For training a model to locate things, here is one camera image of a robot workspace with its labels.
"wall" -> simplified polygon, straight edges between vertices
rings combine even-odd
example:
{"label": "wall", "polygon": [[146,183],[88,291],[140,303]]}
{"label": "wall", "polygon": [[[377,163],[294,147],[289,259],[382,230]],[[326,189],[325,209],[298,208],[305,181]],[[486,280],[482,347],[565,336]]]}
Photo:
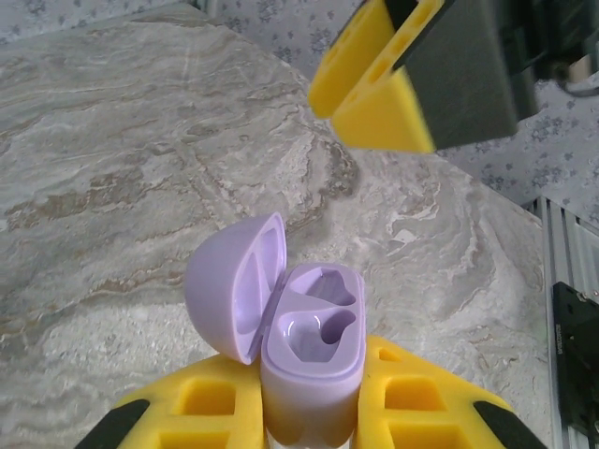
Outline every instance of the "wall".
{"label": "wall", "polygon": [[[220,0],[233,30],[311,77],[358,0]],[[542,111],[514,138],[441,152],[486,185],[522,204],[549,196],[599,225],[599,98],[575,100],[538,86]]]}
{"label": "wall", "polygon": [[180,1],[0,0],[0,45]]}

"earbud case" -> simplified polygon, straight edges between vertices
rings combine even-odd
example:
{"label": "earbud case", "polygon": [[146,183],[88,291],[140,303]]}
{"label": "earbud case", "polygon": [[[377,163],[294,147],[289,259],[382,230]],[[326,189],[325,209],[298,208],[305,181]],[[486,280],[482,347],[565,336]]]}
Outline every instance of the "earbud case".
{"label": "earbud case", "polygon": [[285,226],[273,213],[206,239],[184,289],[191,321],[210,346],[246,365],[261,356],[265,420],[277,441],[344,443],[366,352],[357,272],[310,263],[286,274]]}

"earbud case lid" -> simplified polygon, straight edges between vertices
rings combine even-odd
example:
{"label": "earbud case lid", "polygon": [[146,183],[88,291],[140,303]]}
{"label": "earbud case lid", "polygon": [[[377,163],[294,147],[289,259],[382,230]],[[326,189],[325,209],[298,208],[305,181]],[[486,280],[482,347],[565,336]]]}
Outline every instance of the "earbud case lid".
{"label": "earbud case lid", "polygon": [[200,337],[221,354],[253,363],[286,265],[279,213],[242,220],[204,240],[184,278],[185,305]]}

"lavender plastic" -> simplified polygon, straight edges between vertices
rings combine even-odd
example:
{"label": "lavender plastic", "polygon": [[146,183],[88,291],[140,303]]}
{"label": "lavender plastic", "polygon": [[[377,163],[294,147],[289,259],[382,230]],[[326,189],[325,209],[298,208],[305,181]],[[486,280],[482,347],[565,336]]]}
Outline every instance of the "lavender plastic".
{"label": "lavender plastic", "polygon": [[341,265],[295,268],[262,341],[262,397],[275,440],[344,444],[357,422],[365,352],[362,277]]}
{"label": "lavender plastic", "polygon": [[243,220],[204,240],[184,281],[185,305],[202,339],[243,364],[254,362],[286,263],[279,213]]}
{"label": "lavender plastic", "polygon": [[304,264],[285,277],[278,213],[206,239],[185,273],[199,335],[244,364],[260,349],[264,414],[277,442],[339,447],[357,422],[366,353],[364,281],[353,269]]}

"gray marble surface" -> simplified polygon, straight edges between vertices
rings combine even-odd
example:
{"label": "gray marble surface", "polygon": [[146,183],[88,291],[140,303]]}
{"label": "gray marble surface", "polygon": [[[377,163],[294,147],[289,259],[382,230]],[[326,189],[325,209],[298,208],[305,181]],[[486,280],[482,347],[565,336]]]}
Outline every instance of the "gray marble surface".
{"label": "gray marble surface", "polygon": [[549,444],[540,224],[436,156],[348,151],[308,82],[188,6],[0,51],[0,446],[72,447],[211,355],[182,277],[272,210],[342,262],[368,328],[500,394]]}

